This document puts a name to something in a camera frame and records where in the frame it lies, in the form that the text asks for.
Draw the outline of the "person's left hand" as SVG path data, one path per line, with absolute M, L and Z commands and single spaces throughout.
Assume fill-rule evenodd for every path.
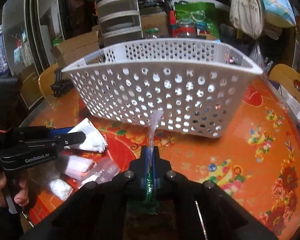
M 28 172 L 23 171 L 18 179 L 19 191 L 15 194 L 13 201 L 15 204 L 25 207 L 29 203 Z M 5 207 L 7 202 L 5 194 L 7 193 L 7 177 L 4 172 L 0 172 L 0 207 Z

